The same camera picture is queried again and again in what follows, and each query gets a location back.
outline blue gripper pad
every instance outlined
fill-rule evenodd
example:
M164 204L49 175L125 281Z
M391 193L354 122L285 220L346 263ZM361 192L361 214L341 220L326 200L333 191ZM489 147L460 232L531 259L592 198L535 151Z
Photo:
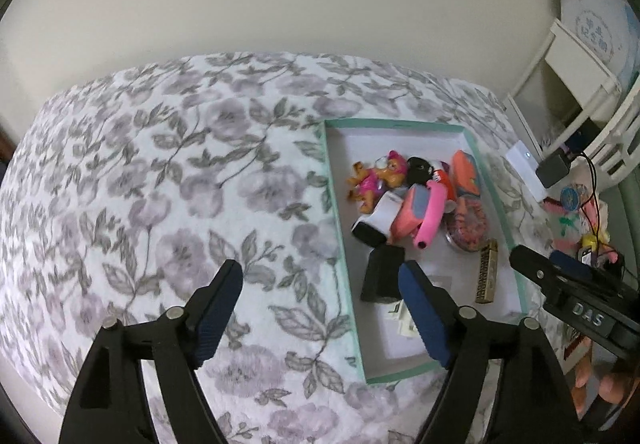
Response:
M458 306L446 290L431 284L414 260L401 265L398 287L431 359L448 368L455 358L449 335Z
M242 290L242 267L227 260L209 286L196 290L187 303L187 328L195 335L190 351L194 369L214 356Z
M415 188L415 191L414 201L411 204L411 212L414 214L415 218L424 218L424 215L427 212L427 206L429 205L431 191L420 184L414 184L412 186L412 189L413 188Z
M591 281L593 276L591 268L581 261L572 258L560 250L555 250L549 255L549 261L561 268L565 276L581 281Z

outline box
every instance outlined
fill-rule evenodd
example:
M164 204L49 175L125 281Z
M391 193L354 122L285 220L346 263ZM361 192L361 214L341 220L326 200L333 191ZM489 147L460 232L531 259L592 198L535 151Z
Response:
M462 149L476 159L481 181L482 206L488 218L489 237L498 240L498 279L493 303L475 303L480 264L479 252L466 253L450 246L444 229L430 247L415 249L410 239L400 245L406 258L415 259L435 283L449 284L449 293L459 305L472 305L487 319L518 323L529 311L524 277L509 265L513 238L502 202L489 178L473 136L462 126L386 119L326 120L322 143L328 164L330 195L340 245L337 263L342 296L355 330L356 363L369 384L416 376L440 366L428 356L420 338L398 334L398 323L386 318L388 305L365 303L360 292L371 249L351 235L360 216L359 205L347 201L347 178L352 166L362 161L371 166L376 159L396 150L404 157L449 162Z

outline gray leaf pattern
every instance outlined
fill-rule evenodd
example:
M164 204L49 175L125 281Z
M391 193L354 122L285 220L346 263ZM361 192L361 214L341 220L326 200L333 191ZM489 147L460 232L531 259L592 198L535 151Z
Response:
M151 63L56 94L20 142L0 188L0 351L61 413L105 316L156 319L231 258L244 291L199 372L229 441L410 442L424 414L407 408L439 383L360 382L317 129L338 117L468 127L514 235L548 250L542 210L501 157L516 137L485 88L333 54ZM540 320L557 346L557 321ZM173 444L157 379L145 384Z

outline pink toy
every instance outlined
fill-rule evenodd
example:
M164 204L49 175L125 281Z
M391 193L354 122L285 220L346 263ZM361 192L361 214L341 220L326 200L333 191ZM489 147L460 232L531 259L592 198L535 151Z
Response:
M427 186L414 184L407 192L400 212L391 225L393 239L414 234L414 246L424 249L433 241L447 201L447 186L430 180Z
M368 215L373 211L375 202L389 188L398 188L404 182L408 164L397 151L389 151L388 156L376 162L373 168L366 168L362 162L353 165L354 177L347 180L352 187L347 198L362 201L360 212Z
M424 214L424 220L414 237L414 247L417 249L424 249L433 241L444 215L447 193L449 192L446 185L434 180L427 182L427 187L431 191L431 196L427 211Z

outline metal screw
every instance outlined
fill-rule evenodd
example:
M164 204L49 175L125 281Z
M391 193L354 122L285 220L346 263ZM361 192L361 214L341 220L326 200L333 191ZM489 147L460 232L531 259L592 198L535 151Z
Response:
M478 313L473 307L460 307L458 314L465 319L473 319Z
M164 313L169 319L178 319L181 318L184 314L184 309L182 307L171 307Z
M524 318L524 326L529 330L538 330L540 328L540 323L533 318Z
M114 326L116 326L117 323L118 323L118 319L116 318L116 316L107 316L102 321L102 328L109 330L114 328Z

